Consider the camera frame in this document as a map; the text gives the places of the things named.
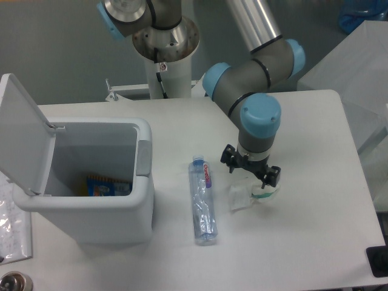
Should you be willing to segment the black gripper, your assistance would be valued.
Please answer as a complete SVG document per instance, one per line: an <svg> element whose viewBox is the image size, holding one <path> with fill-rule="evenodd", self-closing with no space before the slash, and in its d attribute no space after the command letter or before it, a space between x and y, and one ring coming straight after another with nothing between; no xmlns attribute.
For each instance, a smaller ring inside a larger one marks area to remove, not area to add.
<svg viewBox="0 0 388 291"><path fill-rule="evenodd" d="M225 164L229 168L229 173L232 173L234 169L244 169L254 174L258 179L261 179L262 186L276 187L279 179L281 168L278 166L267 165L269 157L260 161L250 161L245 156L242 156L239 152L236 152L235 148L227 144L221 154L221 163Z"/></svg>

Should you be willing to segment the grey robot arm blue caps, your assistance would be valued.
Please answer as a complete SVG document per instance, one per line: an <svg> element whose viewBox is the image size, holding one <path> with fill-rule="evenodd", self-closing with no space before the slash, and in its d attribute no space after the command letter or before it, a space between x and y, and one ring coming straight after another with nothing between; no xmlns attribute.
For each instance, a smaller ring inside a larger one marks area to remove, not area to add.
<svg viewBox="0 0 388 291"><path fill-rule="evenodd" d="M228 1L227 6L250 59L239 67L215 64L202 79L206 95L239 130L238 145L228 145L221 162L275 187L281 169L267 162L281 107L267 90L298 73L306 56L296 40L283 38L266 1ZM151 98L191 95L190 58L199 45L199 30L182 14L181 1L100 1L97 9L115 38L131 37L145 62Z"/></svg>

